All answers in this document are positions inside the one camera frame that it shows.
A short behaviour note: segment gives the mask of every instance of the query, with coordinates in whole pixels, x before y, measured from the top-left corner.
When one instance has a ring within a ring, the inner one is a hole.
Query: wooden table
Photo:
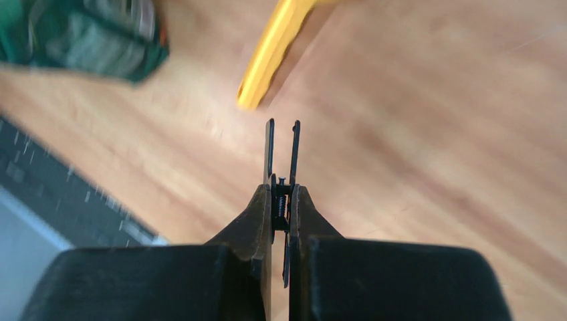
[[[4,115],[175,243],[244,208],[270,117],[287,174],[300,119],[298,182],[345,236],[478,249],[517,320],[567,316],[567,2],[345,0],[256,112],[235,95],[275,0],[162,6],[145,84],[4,70]]]

